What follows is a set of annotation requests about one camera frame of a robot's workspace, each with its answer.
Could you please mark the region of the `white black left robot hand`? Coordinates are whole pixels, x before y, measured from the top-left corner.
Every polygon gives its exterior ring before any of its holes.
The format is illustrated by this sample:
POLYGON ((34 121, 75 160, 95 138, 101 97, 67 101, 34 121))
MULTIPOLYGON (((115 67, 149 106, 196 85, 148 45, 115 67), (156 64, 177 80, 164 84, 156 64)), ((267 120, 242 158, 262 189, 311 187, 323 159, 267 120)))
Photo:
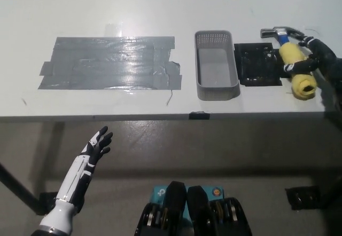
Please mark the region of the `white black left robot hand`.
POLYGON ((66 201, 77 208, 83 205, 98 161, 111 150, 109 144, 112 142, 113 133, 107 131, 107 126, 97 131, 74 159, 57 193, 57 200, 66 201))

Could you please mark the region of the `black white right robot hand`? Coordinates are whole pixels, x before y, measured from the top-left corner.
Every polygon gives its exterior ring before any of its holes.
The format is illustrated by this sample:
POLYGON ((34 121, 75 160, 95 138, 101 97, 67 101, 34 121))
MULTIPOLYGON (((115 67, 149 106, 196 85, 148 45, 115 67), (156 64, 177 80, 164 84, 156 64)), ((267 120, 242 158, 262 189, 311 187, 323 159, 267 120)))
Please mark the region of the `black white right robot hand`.
POLYGON ((304 74, 319 69, 323 76, 341 77, 341 58, 322 41, 312 36, 298 37, 299 46, 306 47, 311 55, 304 61, 285 62, 284 71, 291 74, 304 74))

